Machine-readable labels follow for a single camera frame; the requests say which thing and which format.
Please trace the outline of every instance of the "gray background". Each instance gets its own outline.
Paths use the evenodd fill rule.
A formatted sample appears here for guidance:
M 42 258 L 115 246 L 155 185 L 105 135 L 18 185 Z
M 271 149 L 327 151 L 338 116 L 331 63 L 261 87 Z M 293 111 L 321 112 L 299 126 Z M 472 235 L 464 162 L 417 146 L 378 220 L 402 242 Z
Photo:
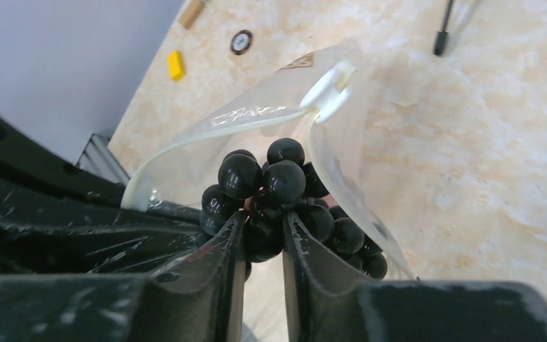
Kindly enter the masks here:
M 0 0 L 0 115 L 76 162 L 113 133 L 182 4 Z

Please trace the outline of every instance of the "countertop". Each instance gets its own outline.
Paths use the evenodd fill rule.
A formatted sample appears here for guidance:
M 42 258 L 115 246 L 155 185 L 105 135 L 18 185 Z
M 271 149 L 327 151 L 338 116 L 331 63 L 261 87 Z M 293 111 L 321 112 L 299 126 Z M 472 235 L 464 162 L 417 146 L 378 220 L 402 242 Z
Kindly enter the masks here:
M 109 148 L 132 174 L 268 74 L 357 35 L 375 70 L 360 185 L 413 272 L 524 281 L 547 298 L 547 0 L 456 1 L 439 58 L 445 4 L 212 0 L 190 30 L 173 24 Z M 243 29 L 253 45 L 235 56 Z M 281 277 L 280 258 L 255 265 L 246 341 L 287 339 Z

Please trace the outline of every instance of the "transparent bag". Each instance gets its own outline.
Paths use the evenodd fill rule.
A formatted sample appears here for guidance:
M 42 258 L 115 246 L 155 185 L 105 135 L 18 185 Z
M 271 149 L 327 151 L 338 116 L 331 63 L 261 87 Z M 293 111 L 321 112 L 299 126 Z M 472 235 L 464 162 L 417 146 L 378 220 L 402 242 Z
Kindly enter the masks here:
M 268 146 L 290 137 L 303 145 L 306 161 L 312 162 L 334 200 L 383 250 L 389 264 L 385 279 L 413 278 L 397 242 L 368 208 L 368 198 L 359 188 L 369 76 L 362 52 L 352 41 L 297 59 L 186 129 L 145 162 L 129 182 L 122 207 L 146 211 L 172 202 L 200 209 L 202 193 L 217 183 L 225 155 L 249 150 L 262 165 Z M 284 327 L 261 327 L 261 331 L 268 335 L 286 331 L 280 257 L 253 268 L 251 278 L 265 272 L 270 279 L 249 279 L 245 296 L 259 296 L 264 286 L 276 294 L 267 301 L 267 308 L 245 308 L 244 317 L 277 311 L 274 315 L 281 316 Z M 271 277 L 278 278 L 278 283 L 272 284 Z M 254 333 L 259 329 L 255 325 L 264 324 L 259 320 L 245 323 Z

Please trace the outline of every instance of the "bunch of grapes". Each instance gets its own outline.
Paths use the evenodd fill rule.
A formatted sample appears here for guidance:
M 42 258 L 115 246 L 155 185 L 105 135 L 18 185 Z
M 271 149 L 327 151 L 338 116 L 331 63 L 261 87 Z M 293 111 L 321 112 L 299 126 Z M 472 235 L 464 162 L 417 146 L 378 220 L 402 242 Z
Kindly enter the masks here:
M 328 208 L 322 199 L 328 190 L 305 151 L 291 138 L 273 142 L 267 161 L 260 166 L 248 150 L 235 150 L 223 158 L 218 184 L 202 194 L 200 226 L 214 236 L 239 209 L 246 208 L 244 227 L 246 274 L 252 262 L 267 261 L 283 249 L 282 216 L 294 211 L 310 234 L 349 265 L 375 279 L 387 273 L 382 251 L 339 207 Z

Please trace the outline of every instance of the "black stick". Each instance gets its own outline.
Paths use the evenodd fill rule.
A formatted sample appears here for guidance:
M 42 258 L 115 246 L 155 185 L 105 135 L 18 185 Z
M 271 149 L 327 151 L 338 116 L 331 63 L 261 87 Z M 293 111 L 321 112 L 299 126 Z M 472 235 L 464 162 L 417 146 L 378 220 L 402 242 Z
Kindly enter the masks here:
M 452 12 L 452 5 L 454 5 L 454 0 L 448 0 L 447 6 L 445 8 L 442 30 L 437 32 L 435 46 L 433 48 L 433 53 L 436 56 L 441 56 L 443 54 L 443 51 L 445 50 L 445 43 L 447 42 L 447 23 L 449 21 L 449 15 Z

